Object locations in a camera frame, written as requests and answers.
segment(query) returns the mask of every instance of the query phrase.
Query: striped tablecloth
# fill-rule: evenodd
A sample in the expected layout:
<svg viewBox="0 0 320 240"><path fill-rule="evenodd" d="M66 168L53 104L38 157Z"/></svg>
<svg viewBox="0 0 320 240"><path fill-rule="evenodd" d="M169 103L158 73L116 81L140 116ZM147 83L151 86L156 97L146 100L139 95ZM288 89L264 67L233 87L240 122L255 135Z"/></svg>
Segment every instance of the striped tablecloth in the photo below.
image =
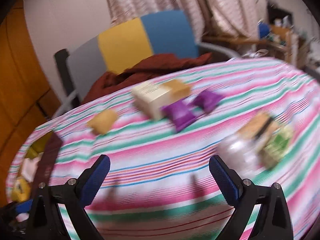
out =
<svg viewBox="0 0 320 240"><path fill-rule="evenodd" d="M12 184L28 147L50 130L63 140L50 184L77 178L101 154L111 169L86 211L106 239L214 239L233 208L212 178L208 162L216 144L248 122L260 109L289 123L294 137L288 155L273 170L260 168L258 185L279 182L287 199L294 238L315 221L320 208L320 86L289 64L272 58L205 65L153 80L172 78L192 84L194 98L206 88L225 95L209 116L176 134L167 119L149 120L133 105L126 88L80 106L39 126L17 153L6 181ZM94 136L86 122L103 109L121 117L107 135ZM64 207L73 239L78 236ZM257 217L251 215L241 239Z"/></svg>

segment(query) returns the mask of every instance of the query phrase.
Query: wooden cabinet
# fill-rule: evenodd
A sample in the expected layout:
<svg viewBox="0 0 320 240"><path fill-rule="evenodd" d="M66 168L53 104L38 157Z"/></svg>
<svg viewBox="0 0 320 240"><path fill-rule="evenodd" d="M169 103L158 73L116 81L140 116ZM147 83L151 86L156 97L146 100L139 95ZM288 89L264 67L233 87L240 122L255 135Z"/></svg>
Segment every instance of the wooden cabinet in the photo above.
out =
<svg viewBox="0 0 320 240"><path fill-rule="evenodd" d="M28 34L23 0L0 25L0 207L5 180L17 151L60 102L45 78Z"/></svg>
<svg viewBox="0 0 320 240"><path fill-rule="evenodd" d="M38 63L36 54L33 52L23 9L11 10L7 15L7 35L17 71L28 94L32 97L33 102L35 102L50 87Z"/></svg>
<svg viewBox="0 0 320 240"><path fill-rule="evenodd" d="M14 124L18 124L32 106L32 99L20 78L9 47L7 19L0 25L0 103Z"/></svg>

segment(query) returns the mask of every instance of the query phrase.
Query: chair backrest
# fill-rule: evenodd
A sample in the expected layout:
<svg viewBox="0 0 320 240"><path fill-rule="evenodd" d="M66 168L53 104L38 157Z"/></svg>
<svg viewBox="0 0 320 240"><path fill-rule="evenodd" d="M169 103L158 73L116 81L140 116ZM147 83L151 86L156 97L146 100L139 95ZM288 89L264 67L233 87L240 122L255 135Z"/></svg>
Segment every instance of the chair backrest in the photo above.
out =
<svg viewBox="0 0 320 240"><path fill-rule="evenodd" d="M121 73L160 53L198 57L192 29L182 11L148 14L112 27L71 53L67 65L82 100L107 70Z"/></svg>

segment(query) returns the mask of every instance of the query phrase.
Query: purple snack bag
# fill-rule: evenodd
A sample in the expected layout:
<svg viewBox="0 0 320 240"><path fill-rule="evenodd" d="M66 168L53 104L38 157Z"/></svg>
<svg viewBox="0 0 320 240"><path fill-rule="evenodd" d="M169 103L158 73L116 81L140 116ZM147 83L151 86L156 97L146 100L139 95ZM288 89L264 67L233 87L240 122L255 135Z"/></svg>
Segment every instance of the purple snack bag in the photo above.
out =
<svg viewBox="0 0 320 240"><path fill-rule="evenodd" d="M194 106L199 106L206 114L209 114L223 98L223 95L206 89L196 96L192 104Z"/></svg>
<svg viewBox="0 0 320 240"><path fill-rule="evenodd" d="M194 114L187 108L182 100L164 106L162 111L174 123L177 132L180 132L196 120Z"/></svg>

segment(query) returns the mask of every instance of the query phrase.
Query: chair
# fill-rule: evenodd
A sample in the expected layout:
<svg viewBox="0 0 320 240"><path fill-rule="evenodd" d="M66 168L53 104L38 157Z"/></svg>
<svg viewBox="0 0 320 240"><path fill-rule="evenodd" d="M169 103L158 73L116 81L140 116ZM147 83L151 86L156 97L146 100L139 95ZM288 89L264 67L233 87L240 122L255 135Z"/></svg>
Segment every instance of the chair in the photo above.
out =
<svg viewBox="0 0 320 240"><path fill-rule="evenodd" d="M69 56L65 49L56 53L56 59L65 55L56 62L63 85L68 88L68 98L54 117L67 111L75 97L82 101L107 70L121 73L154 54L174 53L178 58L196 58L206 51L222 57L220 61L240 57L222 46L196 44L189 22L180 10L148 14L119 24L87 41Z"/></svg>

